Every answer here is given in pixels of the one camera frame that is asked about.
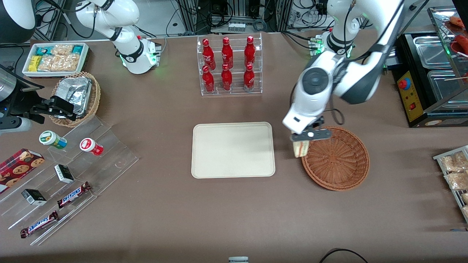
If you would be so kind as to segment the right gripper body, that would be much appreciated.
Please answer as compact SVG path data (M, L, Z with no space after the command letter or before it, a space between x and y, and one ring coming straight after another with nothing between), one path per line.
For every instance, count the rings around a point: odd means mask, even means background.
M37 90L43 88L43 85L25 80L2 65L0 77L1 117L43 118L44 116L40 113L32 112L34 106L42 103L43 98L37 94Z

